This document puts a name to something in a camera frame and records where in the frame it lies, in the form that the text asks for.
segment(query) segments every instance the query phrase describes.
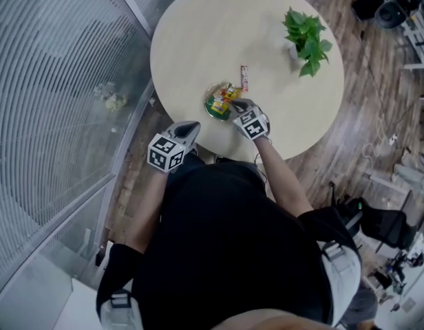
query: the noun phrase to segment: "small plate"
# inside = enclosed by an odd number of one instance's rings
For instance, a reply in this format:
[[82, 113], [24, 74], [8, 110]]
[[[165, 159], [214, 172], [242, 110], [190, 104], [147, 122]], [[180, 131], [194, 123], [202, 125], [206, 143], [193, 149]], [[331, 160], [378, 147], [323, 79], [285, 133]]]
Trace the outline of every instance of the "small plate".
[[242, 88], [237, 88], [230, 82], [216, 83], [204, 94], [204, 108], [213, 118], [227, 121], [231, 117], [230, 101], [241, 98], [241, 94]]

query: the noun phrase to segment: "forearm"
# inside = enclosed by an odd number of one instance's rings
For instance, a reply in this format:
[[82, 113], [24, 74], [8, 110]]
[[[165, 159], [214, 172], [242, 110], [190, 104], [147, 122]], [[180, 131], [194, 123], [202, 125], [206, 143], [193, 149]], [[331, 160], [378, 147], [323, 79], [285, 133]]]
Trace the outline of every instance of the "forearm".
[[273, 196], [279, 206], [298, 217], [313, 210], [295, 174], [265, 137], [255, 140]]
[[160, 220], [160, 207], [167, 178], [168, 173], [153, 170], [146, 192], [128, 230], [126, 244], [141, 253], [145, 252]]

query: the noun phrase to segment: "green leaves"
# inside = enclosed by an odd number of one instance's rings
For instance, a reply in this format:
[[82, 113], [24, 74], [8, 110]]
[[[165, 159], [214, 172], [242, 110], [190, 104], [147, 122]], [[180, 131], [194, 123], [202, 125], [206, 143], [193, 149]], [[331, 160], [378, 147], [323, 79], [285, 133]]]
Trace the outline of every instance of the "green leaves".
[[323, 41], [321, 41], [320, 47], [321, 47], [321, 50], [323, 52], [329, 52], [331, 50], [332, 46], [333, 46], [333, 44], [330, 43], [329, 41], [326, 41], [325, 39]]
[[332, 48], [332, 43], [320, 39], [321, 31], [326, 28], [321, 24], [319, 17], [307, 16], [292, 8], [285, 15], [283, 24], [288, 31], [286, 39], [296, 44], [298, 57], [307, 61], [299, 77], [305, 75], [314, 77], [321, 68], [320, 61], [328, 62], [326, 53]]
[[305, 76], [309, 74], [312, 77], [315, 77], [316, 73], [321, 68], [321, 63], [319, 61], [315, 61], [310, 59], [307, 63], [301, 68], [301, 72], [299, 73], [299, 77]]

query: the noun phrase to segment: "black shirt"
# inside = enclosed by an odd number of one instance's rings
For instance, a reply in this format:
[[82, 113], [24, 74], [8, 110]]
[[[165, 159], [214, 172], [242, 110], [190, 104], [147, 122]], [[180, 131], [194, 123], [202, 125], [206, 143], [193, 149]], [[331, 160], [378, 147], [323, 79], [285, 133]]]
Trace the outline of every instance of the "black shirt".
[[335, 209], [296, 219], [266, 196], [251, 170], [208, 165], [167, 189], [145, 254], [112, 247], [97, 310], [134, 278], [145, 330], [211, 329], [265, 308], [330, 323], [330, 285], [316, 241], [333, 240], [356, 249]]

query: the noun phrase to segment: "floor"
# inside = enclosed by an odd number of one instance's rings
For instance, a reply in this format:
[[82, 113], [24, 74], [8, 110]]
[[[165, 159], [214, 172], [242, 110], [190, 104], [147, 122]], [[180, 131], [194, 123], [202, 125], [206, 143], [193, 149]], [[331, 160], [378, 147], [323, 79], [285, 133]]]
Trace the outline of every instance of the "floor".
[[[351, 9], [353, 0], [307, 0], [326, 20], [340, 46], [345, 69], [345, 92], [341, 108], [330, 130], [305, 153], [287, 160], [304, 186], [315, 208], [329, 204], [328, 182], [337, 194], [365, 197], [375, 208], [398, 209], [405, 195], [368, 179], [374, 175], [391, 179], [392, 167], [408, 147], [414, 156], [424, 153], [418, 124], [424, 94], [424, 74], [405, 71], [416, 61], [414, 51], [399, 29], [382, 30], [358, 22]], [[140, 121], [123, 166], [110, 213], [105, 238], [121, 243], [146, 188], [149, 168], [147, 144], [155, 133], [171, 123], [155, 96]], [[398, 135], [396, 144], [388, 139]], [[372, 162], [362, 155], [372, 157]], [[424, 202], [413, 195], [405, 207], [411, 224], [424, 211]]]

